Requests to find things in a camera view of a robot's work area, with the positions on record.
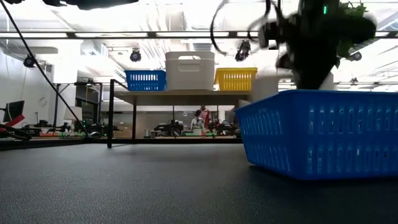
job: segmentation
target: green plant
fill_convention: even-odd
[[[351,2],[340,3],[338,8],[338,13],[344,13],[346,15],[356,16],[356,17],[363,17],[365,12],[367,12],[367,10],[366,7],[363,6],[363,3],[360,3],[356,7],[354,7]],[[352,61],[353,59],[348,52],[352,47],[354,47],[354,45],[351,43],[351,41],[348,40],[342,41],[337,49],[337,56]]]

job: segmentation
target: desk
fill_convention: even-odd
[[[239,100],[249,100],[250,91],[210,91],[210,90],[172,90],[172,91],[114,91],[115,80],[111,80],[109,96],[109,124],[113,123],[113,98],[117,97],[133,105],[132,139],[136,138],[137,105],[139,106],[194,106],[194,105],[236,105]],[[108,138],[111,147],[111,136]]]

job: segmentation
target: blue basket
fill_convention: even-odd
[[[166,90],[166,72],[163,70],[131,70],[125,72],[130,91]]]
[[[236,110],[248,161],[301,180],[398,175],[398,94],[289,90]]]

